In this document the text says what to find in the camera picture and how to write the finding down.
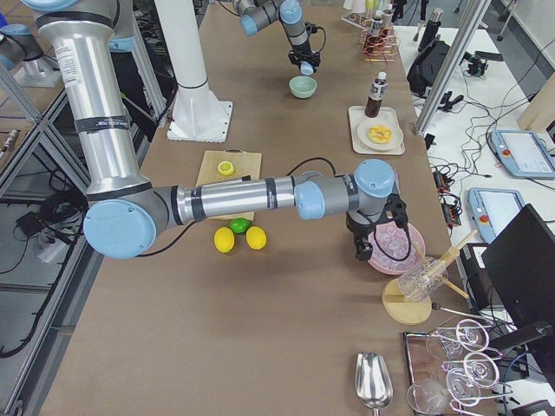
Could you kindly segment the pink bowl of ice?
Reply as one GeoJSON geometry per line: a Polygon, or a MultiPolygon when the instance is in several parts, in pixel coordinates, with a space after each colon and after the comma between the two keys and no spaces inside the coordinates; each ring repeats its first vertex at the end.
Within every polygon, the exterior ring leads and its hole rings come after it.
{"type": "Polygon", "coordinates": [[[373,253],[368,263],[375,270],[391,276],[410,270],[425,257],[426,245],[412,224],[408,224],[408,234],[395,222],[377,225],[375,233],[369,236],[373,253]]]}

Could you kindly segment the teach pendant far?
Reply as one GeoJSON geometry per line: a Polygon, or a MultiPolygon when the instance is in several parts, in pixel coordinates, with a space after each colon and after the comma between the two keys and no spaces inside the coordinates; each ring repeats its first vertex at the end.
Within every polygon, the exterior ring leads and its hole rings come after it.
{"type": "Polygon", "coordinates": [[[554,158],[540,137],[528,130],[494,130],[488,143],[514,178],[554,179],[554,158]]]}

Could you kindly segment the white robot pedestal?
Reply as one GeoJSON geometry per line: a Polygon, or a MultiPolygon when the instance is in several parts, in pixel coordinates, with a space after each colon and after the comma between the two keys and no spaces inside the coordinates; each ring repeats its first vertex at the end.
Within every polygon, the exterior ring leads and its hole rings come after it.
{"type": "Polygon", "coordinates": [[[225,142],[232,103],[209,87],[193,2],[161,0],[155,7],[178,87],[167,137],[225,142]]]}

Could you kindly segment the yellow lemon left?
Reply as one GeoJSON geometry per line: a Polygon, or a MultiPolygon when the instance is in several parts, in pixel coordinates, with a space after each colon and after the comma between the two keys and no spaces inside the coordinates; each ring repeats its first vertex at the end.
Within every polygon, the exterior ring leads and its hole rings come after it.
{"type": "Polygon", "coordinates": [[[235,245],[235,234],[228,227],[220,227],[213,235],[213,243],[220,253],[229,253],[235,245]]]}

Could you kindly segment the black bag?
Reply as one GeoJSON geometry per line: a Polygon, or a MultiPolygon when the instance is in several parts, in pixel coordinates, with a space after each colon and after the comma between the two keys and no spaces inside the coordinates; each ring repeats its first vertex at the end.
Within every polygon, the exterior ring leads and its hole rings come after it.
{"type": "Polygon", "coordinates": [[[432,41],[411,65],[407,81],[410,91],[425,97],[434,85],[450,47],[442,40],[432,41]]]}

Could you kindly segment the black tray with glasses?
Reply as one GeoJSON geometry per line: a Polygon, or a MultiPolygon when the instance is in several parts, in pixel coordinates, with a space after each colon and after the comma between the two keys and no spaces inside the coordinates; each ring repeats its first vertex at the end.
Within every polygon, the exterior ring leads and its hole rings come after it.
{"type": "Polygon", "coordinates": [[[416,415],[476,415],[481,402],[513,393],[500,376],[503,354],[490,346],[492,326],[465,318],[427,333],[405,332],[406,397],[416,415]]]}

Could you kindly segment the black monitor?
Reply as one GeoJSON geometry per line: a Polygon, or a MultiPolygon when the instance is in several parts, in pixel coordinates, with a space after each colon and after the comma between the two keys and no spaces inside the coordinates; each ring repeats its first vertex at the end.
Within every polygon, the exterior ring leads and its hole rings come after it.
{"type": "Polygon", "coordinates": [[[492,347],[526,344],[549,383],[554,382],[554,234],[525,205],[482,255],[487,274],[516,330],[492,347]]]}

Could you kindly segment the dark sauce bottle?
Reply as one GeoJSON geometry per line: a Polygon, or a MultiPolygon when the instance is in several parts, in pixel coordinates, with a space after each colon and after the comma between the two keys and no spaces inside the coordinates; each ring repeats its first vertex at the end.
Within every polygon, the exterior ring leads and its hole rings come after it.
{"type": "Polygon", "coordinates": [[[367,117],[375,118],[379,114],[387,86],[387,74],[381,71],[372,82],[369,90],[368,100],[364,109],[364,114],[367,117]]]}

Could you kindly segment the clear glass mug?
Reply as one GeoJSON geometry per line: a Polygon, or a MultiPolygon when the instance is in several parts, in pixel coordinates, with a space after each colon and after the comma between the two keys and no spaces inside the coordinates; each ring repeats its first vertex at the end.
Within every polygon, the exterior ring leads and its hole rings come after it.
{"type": "Polygon", "coordinates": [[[448,273],[445,268],[434,274],[430,272],[435,263],[435,258],[424,257],[399,277],[398,288],[405,298],[411,302],[423,301],[447,280],[448,273]]]}

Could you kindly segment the light blue cup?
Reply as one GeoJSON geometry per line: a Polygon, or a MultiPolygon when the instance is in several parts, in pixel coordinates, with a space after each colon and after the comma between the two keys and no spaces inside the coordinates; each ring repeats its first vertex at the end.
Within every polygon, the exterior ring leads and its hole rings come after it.
{"type": "Polygon", "coordinates": [[[310,63],[305,61],[300,62],[299,71],[302,75],[305,75],[305,76],[310,76],[315,73],[314,67],[310,63]]]}

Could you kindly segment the wooden cutting board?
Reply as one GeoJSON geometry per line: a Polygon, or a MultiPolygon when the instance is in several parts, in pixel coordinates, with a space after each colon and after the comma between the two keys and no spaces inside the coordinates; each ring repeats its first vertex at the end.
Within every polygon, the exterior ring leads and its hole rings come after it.
{"type": "Polygon", "coordinates": [[[206,150],[200,165],[196,185],[241,179],[246,176],[257,180],[259,179],[261,163],[261,153],[206,150]],[[222,161],[230,162],[235,168],[234,173],[228,176],[221,175],[218,171],[218,165],[222,161]]]}

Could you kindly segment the aluminium frame post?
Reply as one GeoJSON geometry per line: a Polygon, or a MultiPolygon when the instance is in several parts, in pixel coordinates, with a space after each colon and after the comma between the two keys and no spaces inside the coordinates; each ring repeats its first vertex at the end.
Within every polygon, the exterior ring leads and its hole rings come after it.
{"type": "Polygon", "coordinates": [[[467,3],[454,41],[447,52],[447,56],[441,65],[439,73],[415,123],[415,134],[421,137],[425,135],[437,111],[437,107],[440,105],[441,98],[446,91],[447,85],[456,67],[460,64],[464,53],[467,51],[468,44],[472,40],[473,34],[482,21],[490,3],[490,0],[471,0],[467,3]]]}

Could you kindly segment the green lime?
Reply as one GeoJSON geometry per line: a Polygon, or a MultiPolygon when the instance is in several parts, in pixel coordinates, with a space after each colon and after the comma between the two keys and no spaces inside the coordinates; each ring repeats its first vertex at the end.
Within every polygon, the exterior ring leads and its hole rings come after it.
{"type": "Polygon", "coordinates": [[[234,218],[228,226],[234,234],[245,234],[251,227],[251,221],[242,217],[234,218]]]}

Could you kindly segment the white plate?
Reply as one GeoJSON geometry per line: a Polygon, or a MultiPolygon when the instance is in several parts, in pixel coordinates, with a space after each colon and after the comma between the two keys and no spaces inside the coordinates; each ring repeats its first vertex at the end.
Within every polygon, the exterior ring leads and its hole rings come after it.
{"type": "Polygon", "coordinates": [[[391,122],[363,120],[357,125],[355,133],[363,145],[379,153],[394,151],[402,143],[402,130],[391,122]]]}

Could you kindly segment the mint green bowl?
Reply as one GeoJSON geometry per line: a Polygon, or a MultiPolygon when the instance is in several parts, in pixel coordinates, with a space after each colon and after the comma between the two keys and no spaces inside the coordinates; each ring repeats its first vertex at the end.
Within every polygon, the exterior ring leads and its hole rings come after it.
{"type": "Polygon", "coordinates": [[[317,90],[317,81],[306,75],[298,75],[290,79],[289,88],[293,96],[298,99],[308,99],[317,90]]]}

